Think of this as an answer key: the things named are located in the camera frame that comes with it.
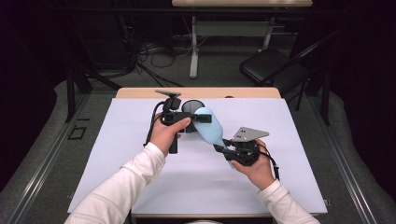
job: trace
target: white long-sleeve shirt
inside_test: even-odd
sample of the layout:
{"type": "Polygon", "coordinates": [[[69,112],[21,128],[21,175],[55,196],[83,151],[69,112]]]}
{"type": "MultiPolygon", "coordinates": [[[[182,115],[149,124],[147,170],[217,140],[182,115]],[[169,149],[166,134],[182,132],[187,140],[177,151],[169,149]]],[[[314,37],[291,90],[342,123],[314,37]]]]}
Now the white long-sleeve shirt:
{"type": "MultiPolygon", "coordinates": [[[[165,156],[148,143],[131,161],[89,193],[65,223],[123,223],[132,205],[161,172],[165,156]]],[[[319,223],[307,213],[279,181],[258,194],[277,223],[319,223]]]]}

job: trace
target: white tabletop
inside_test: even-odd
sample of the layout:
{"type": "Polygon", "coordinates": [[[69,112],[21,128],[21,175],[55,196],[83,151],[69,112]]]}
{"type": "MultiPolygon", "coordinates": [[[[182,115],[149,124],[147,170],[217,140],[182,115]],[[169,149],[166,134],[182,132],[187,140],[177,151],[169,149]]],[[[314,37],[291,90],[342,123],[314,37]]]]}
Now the white tabletop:
{"type": "MultiPolygon", "coordinates": [[[[69,212],[141,150],[152,110],[162,100],[113,99],[69,212]]],[[[270,135],[262,140],[280,166],[281,183],[308,212],[327,213],[283,99],[200,100],[212,109],[222,124],[224,138],[230,139],[241,126],[269,132],[270,135]]],[[[270,216],[257,199],[258,189],[197,134],[184,133],[178,140],[178,153],[169,155],[166,160],[159,178],[145,189],[133,206],[134,216],[270,216]]]]}

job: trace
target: blue rubber bulb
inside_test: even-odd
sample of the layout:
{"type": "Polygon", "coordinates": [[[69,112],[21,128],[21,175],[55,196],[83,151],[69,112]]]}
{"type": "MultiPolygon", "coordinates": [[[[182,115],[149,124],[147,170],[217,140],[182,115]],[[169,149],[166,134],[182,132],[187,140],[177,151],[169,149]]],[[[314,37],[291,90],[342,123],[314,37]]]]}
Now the blue rubber bulb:
{"type": "Polygon", "coordinates": [[[217,145],[227,148],[222,140],[223,129],[219,120],[213,114],[212,110],[207,107],[198,108],[194,114],[209,114],[212,116],[211,123],[202,123],[199,121],[193,121],[195,129],[204,138],[204,140],[211,145],[217,145]]]}

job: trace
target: person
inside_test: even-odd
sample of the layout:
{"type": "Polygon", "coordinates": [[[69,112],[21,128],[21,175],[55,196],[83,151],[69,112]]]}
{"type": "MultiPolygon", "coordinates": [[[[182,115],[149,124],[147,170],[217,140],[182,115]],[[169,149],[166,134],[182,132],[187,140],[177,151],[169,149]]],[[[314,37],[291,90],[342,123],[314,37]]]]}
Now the person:
{"type": "MultiPolygon", "coordinates": [[[[145,186],[160,174],[175,134],[190,123],[191,119],[186,118],[165,126],[156,119],[149,143],[113,176],[90,192],[65,223],[123,223],[145,186]]],[[[257,142],[261,145],[261,151],[265,152],[264,142],[257,142]]],[[[259,199],[268,207],[277,223],[318,223],[274,179],[270,161],[266,157],[260,155],[251,166],[243,166],[237,161],[232,161],[232,165],[259,188],[259,199]]]]}

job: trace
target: white table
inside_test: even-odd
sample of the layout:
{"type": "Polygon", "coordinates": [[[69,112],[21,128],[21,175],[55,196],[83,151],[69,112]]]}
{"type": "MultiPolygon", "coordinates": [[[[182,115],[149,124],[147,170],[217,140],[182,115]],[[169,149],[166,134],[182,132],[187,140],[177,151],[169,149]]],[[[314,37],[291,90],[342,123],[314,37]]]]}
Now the white table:
{"type": "MultiPolygon", "coordinates": [[[[174,7],[311,7],[312,0],[173,0],[174,7]]],[[[267,49],[273,27],[270,21],[197,21],[192,16],[190,78],[198,76],[197,36],[263,36],[267,49]]]]}
{"type": "MultiPolygon", "coordinates": [[[[182,92],[179,98],[183,102],[199,99],[211,108],[223,126],[224,138],[230,139],[241,126],[269,132],[262,140],[280,166],[282,184],[308,212],[327,213],[288,107],[276,89],[168,90],[182,92]],[[202,98],[192,98],[194,93],[202,98]],[[239,98],[223,98],[227,95],[239,98]]],[[[164,96],[154,93],[153,88],[120,90],[108,109],[69,212],[141,150],[152,110],[163,100],[164,96]]],[[[258,189],[195,133],[184,133],[178,140],[178,153],[166,160],[162,174],[133,206],[134,217],[271,216],[257,199],[258,189]]]]}

